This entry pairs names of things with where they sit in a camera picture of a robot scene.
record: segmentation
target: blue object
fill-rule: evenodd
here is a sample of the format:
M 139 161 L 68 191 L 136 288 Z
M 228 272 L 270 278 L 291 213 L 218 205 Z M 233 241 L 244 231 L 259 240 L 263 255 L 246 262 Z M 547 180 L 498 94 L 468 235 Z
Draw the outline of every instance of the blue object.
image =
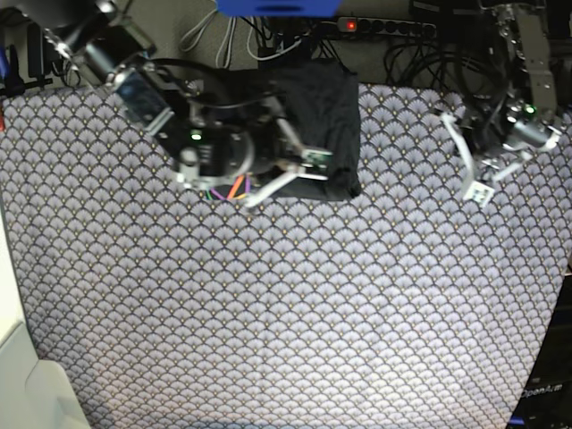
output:
M 525 420 L 520 418 L 520 417 L 512 417 L 509 420 L 509 425 L 514 425 L 514 426 L 524 426 L 525 425 Z
M 0 46 L 0 76 L 2 79 L 6 79 L 6 76 L 10 74 L 10 63 L 8 63 L 8 58 L 6 58 L 6 49 Z
M 229 16 L 333 16 L 341 0 L 218 0 Z

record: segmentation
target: cable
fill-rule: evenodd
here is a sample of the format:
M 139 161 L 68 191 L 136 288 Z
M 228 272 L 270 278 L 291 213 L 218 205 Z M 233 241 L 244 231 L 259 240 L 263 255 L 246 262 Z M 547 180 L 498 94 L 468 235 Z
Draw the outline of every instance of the cable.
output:
M 129 13 L 129 10 L 131 9 L 131 7 L 133 6 L 133 1 L 134 0 L 128 0 L 127 4 L 125 5 L 125 7 L 123 8 L 123 14 L 126 15 Z
M 224 82 L 218 76 L 217 70 L 213 69 L 207 65 L 204 65 L 201 63 L 194 63 L 194 62 L 188 61 L 188 60 L 180 60 L 180 59 L 176 59 L 176 58 L 159 58 L 156 60 L 152 60 L 152 62 L 154 64 L 157 64 L 157 65 L 163 65 L 163 66 L 169 66 L 169 67 L 182 67 L 185 69 L 195 70 L 197 72 L 201 72 L 201 73 L 205 74 L 206 76 L 208 76 L 210 78 L 213 78 L 214 80 L 216 80 L 216 82 L 219 85 L 224 86 Z M 201 99 L 197 99 L 197 98 L 193 98 L 193 101 L 199 105 L 202 105 L 203 107 L 208 107 L 210 109 L 232 110 L 232 109 L 239 109 L 241 107 L 246 107 L 248 105 L 255 105 L 257 103 L 260 103 L 261 101 L 264 101 L 268 97 L 272 97 L 272 96 L 275 96 L 275 94 L 274 93 L 264 93 L 260 97 L 251 98 L 249 100 L 241 101 L 239 103 L 220 104 L 220 105 L 213 105 L 213 104 L 205 103 Z
M 236 31 L 236 18 L 231 18 L 229 23 L 226 27 L 226 33 L 224 34 L 223 42 L 221 46 L 218 48 L 218 52 L 216 53 L 216 59 L 214 60 L 214 64 L 219 69 L 228 69 L 231 67 L 231 59 L 232 59 L 232 41 L 234 40 L 234 32 Z M 224 51 L 224 47 L 226 46 L 226 51 L 224 52 L 224 62 L 222 64 L 219 63 L 221 59 L 221 54 Z
M 247 20 L 246 18 L 244 18 L 242 16 L 240 17 L 240 20 L 244 21 L 249 27 L 252 27 L 254 29 L 254 31 L 260 37 L 261 43 L 265 44 L 266 41 L 272 40 L 272 36 L 267 38 L 266 34 L 256 24 L 253 24 L 252 22 L 250 22 L 249 20 Z
M 213 21 L 215 16 L 218 14 L 218 3 L 216 0 L 210 0 L 214 3 L 215 8 L 209 12 L 205 18 L 203 18 L 195 27 L 187 31 L 179 41 L 179 49 L 182 52 L 190 52 L 195 47 L 197 47 L 201 38 L 205 34 L 206 29 Z M 228 69 L 231 67 L 232 58 L 232 42 L 234 40 L 234 34 L 236 32 L 236 24 L 238 19 L 236 17 L 231 17 L 229 23 L 226 27 L 226 32 L 224 33 L 223 42 L 216 52 L 216 58 L 214 59 L 214 64 L 219 69 Z
M 475 59 L 472 58 L 463 58 L 464 63 L 461 64 L 461 66 L 463 68 L 467 68 L 472 72 L 478 73 L 488 79 L 491 79 L 491 75 L 490 73 L 487 72 L 487 66 Z M 452 76 L 452 74 L 450 74 L 450 72 L 447 70 L 447 64 L 448 63 L 455 63 L 457 61 L 457 57 L 453 54 L 453 53 L 449 53 L 449 52 L 435 52 L 429 55 L 424 55 L 423 61 L 420 63 L 417 63 L 412 69 L 411 71 L 403 77 L 403 79 L 400 82 L 406 82 L 406 84 L 410 84 L 412 85 L 413 80 L 422 72 L 424 72 L 425 70 L 428 70 L 434 77 L 434 81 L 439 81 L 441 83 L 442 79 L 435 76 L 434 71 L 431 69 L 431 67 L 437 63 L 441 63 L 441 66 L 443 67 L 444 71 L 446 74 L 449 74 L 453 81 L 457 83 L 457 80 Z M 445 82 L 442 83 L 443 87 L 447 87 L 447 85 L 445 84 Z
M 457 49 L 455 50 L 455 57 L 455 75 L 457 76 L 458 89 L 467 105 L 479 113 L 481 117 L 484 117 L 483 109 L 479 105 L 473 93 L 469 90 L 467 80 L 465 79 L 465 73 L 463 72 L 463 46 L 460 43 L 457 45 Z
M 254 18 L 250 18 L 250 19 L 251 19 L 250 22 L 252 22 L 254 24 Z M 302 40 L 298 40 L 292 46 L 282 50 L 281 52 L 279 52 L 277 54 L 260 57 L 260 56 L 254 55 L 252 52 L 252 49 L 250 48 L 253 34 L 254 34 L 254 29 L 252 27 L 250 27 L 250 31 L 248 32 L 248 38 L 247 38 L 247 51 L 248 51 L 248 54 L 257 61 L 275 60 L 276 58 L 280 58 L 281 56 L 286 55 L 288 52 L 293 51 L 294 49 L 296 49 L 298 46 L 300 46 L 302 44 Z
M 331 40 L 326 40 L 326 44 L 330 46 L 330 49 L 333 51 L 334 56 L 336 57 L 336 59 L 338 60 L 338 63 L 340 63 L 341 67 L 344 68 L 345 70 L 348 70 L 348 67 L 346 67 L 346 65 L 343 63 L 343 61 L 341 60 L 340 56 L 338 55 L 338 51 L 336 50 L 336 48 L 333 46 L 333 43 Z
M 63 70 L 57 70 L 55 65 L 52 63 L 52 73 L 54 76 L 60 78 L 62 84 L 64 84 L 68 88 L 74 88 L 81 85 L 81 74 L 77 70 L 73 70 L 72 63 L 66 61 L 63 65 Z M 77 83 L 72 84 L 72 76 L 75 75 L 77 78 Z
M 387 51 L 385 51 L 385 56 L 383 57 L 383 66 L 385 68 L 385 72 L 387 74 L 387 82 L 388 84 L 392 85 L 393 84 L 393 67 L 395 66 L 395 63 L 397 61 L 397 57 L 399 57 L 401 54 L 403 54 L 403 52 L 405 51 L 406 48 L 408 47 L 413 47 L 415 46 L 414 44 L 408 42 L 408 43 L 402 43 L 402 44 L 398 44 L 395 46 L 390 46 Z M 391 65 L 389 64 L 389 58 L 390 55 L 394 52 L 394 51 L 398 51 L 399 52 L 393 57 L 392 61 L 391 61 Z

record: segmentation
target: black fabric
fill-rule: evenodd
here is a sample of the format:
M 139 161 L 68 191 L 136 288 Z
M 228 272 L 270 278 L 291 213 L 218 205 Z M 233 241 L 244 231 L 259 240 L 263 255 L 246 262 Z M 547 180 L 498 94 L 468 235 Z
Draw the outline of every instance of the black fabric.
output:
M 551 38 L 570 37 L 570 14 L 572 2 L 569 0 L 547 0 L 548 27 Z
M 290 119 L 307 146 L 333 153 L 328 181 L 297 179 L 278 195 L 342 201 L 361 192 L 358 179 L 358 77 L 332 60 L 273 71 Z

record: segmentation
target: metal bracket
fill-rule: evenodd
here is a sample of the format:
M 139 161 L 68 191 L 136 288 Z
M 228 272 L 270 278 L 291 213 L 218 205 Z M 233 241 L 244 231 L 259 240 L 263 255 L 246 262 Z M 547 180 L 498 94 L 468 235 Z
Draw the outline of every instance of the metal bracket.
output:
M 491 201 L 494 193 L 496 192 L 493 187 L 495 183 L 506 179 L 533 158 L 525 150 L 519 151 L 514 154 L 518 156 L 517 161 L 514 161 L 502 169 L 495 167 L 498 168 L 499 171 L 491 176 L 486 182 L 479 180 L 478 178 L 481 174 L 475 159 L 471 155 L 467 141 L 461 133 L 458 132 L 455 126 L 457 118 L 451 114 L 442 114 L 441 121 L 455 142 L 461 159 L 467 168 L 467 177 L 463 180 L 463 185 L 461 186 L 462 198 L 464 200 L 475 201 L 480 207 L 485 207 Z M 489 160 L 487 164 L 489 166 L 495 165 L 491 160 Z
M 516 21 L 526 71 L 530 75 L 533 104 L 546 123 L 553 121 L 558 108 L 556 84 L 550 69 L 550 45 L 537 14 L 517 13 Z
M 258 206 L 265 199 L 271 197 L 280 189 L 284 188 L 289 183 L 295 181 L 296 179 L 310 179 L 313 181 L 327 181 L 326 176 L 321 176 L 319 174 L 312 174 L 307 171 L 307 168 L 303 165 L 298 165 L 290 162 L 278 162 L 280 168 L 284 170 L 284 173 L 278 176 L 273 181 L 270 181 L 264 187 L 258 190 L 256 194 L 248 195 L 244 200 L 244 207 L 252 208 Z

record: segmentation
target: colored wire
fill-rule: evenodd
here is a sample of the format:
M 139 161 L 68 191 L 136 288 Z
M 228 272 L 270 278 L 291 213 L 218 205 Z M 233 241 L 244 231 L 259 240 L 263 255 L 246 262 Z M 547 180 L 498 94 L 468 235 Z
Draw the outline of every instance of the colored wire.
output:
M 238 192 L 240 185 L 242 184 L 243 181 L 244 181 L 244 176 L 239 176 L 236 178 L 234 185 L 232 185 L 231 192 L 229 192 L 229 195 L 226 199 L 233 199 L 234 198 L 234 196 Z
M 213 194 L 215 197 L 217 197 L 218 199 L 220 199 L 222 201 L 226 201 L 226 198 L 223 197 L 221 194 L 219 194 L 216 189 L 211 189 L 211 194 Z

